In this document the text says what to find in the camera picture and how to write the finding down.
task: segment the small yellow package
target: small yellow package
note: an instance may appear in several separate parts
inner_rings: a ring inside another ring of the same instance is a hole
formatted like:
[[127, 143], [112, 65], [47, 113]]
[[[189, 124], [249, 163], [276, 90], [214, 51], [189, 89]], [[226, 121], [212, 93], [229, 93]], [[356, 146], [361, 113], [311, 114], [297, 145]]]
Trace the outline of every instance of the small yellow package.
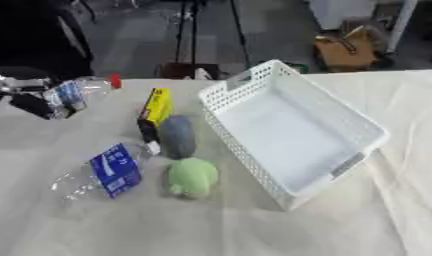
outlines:
[[172, 110], [171, 90], [168, 88], [154, 88], [138, 117], [138, 127], [145, 142], [159, 141], [157, 128], [172, 114]]

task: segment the red bottle cap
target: red bottle cap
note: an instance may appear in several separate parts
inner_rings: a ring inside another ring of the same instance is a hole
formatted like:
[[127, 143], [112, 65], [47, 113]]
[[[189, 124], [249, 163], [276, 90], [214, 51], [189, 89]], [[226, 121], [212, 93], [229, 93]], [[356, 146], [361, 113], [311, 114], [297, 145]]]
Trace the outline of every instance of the red bottle cap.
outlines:
[[110, 75], [110, 86], [112, 86], [112, 89], [120, 89], [122, 87], [122, 82], [118, 74]]

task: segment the green ball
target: green ball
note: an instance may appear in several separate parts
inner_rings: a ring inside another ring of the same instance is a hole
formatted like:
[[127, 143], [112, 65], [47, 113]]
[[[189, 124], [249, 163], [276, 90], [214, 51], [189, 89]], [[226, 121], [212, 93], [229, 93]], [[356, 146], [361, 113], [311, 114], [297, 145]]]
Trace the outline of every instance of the green ball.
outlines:
[[214, 165], [195, 157], [177, 161], [168, 170], [171, 194], [192, 199], [208, 197], [218, 179]]

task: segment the black stand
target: black stand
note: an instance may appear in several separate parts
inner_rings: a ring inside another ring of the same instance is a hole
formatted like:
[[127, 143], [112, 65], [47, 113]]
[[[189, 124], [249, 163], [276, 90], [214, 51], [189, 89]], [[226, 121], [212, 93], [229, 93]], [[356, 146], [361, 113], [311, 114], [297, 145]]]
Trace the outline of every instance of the black stand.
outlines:
[[[176, 45], [176, 53], [175, 53], [175, 63], [177, 64], [179, 62], [180, 58], [180, 49], [182, 46], [182, 38], [183, 38], [183, 28], [185, 26], [185, 15], [186, 15], [186, 7], [187, 2], [192, 1], [191, 6], [191, 17], [193, 19], [193, 25], [192, 25], [192, 34], [191, 34], [191, 67], [192, 70], [195, 70], [196, 67], [196, 49], [197, 49], [197, 18], [199, 14], [199, 5], [204, 5], [205, 2], [202, 0], [182, 0], [181, 7], [180, 7], [180, 22], [179, 22], [179, 31], [177, 33], [177, 45]], [[239, 43], [241, 44], [242, 51], [244, 54], [244, 64], [246, 69], [250, 68], [250, 58], [249, 54], [247, 52], [246, 47], [246, 39], [242, 32], [241, 22], [239, 21], [239, 14], [236, 9], [235, 0], [230, 0], [230, 6], [233, 13], [233, 18], [235, 21], [236, 31], [238, 33], [239, 37]]]

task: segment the water bottle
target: water bottle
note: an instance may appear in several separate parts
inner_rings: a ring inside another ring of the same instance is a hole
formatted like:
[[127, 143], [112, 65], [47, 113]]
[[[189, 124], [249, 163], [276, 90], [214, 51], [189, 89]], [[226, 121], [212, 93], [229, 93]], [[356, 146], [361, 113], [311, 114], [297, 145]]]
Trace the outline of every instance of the water bottle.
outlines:
[[141, 182], [146, 162], [159, 152], [156, 142], [117, 144], [56, 179], [51, 190], [64, 202], [82, 197], [115, 198]]
[[109, 79], [85, 77], [65, 81], [59, 86], [43, 93], [43, 97], [52, 109], [52, 119], [68, 118], [87, 106], [97, 104], [112, 90], [121, 88], [117, 75]]

